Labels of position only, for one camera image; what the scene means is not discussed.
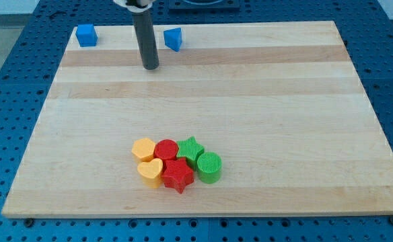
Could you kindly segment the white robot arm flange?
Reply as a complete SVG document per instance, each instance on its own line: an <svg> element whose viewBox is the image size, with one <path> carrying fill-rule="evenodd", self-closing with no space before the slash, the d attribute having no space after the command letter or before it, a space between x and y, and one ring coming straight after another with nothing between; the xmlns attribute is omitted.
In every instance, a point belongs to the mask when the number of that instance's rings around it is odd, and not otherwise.
<svg viewBox="0 0 393 242"><path fill-rule="evenodd" d="M132 13L142 13L150 9L155 0L113 0L113 2Z"/></svg>

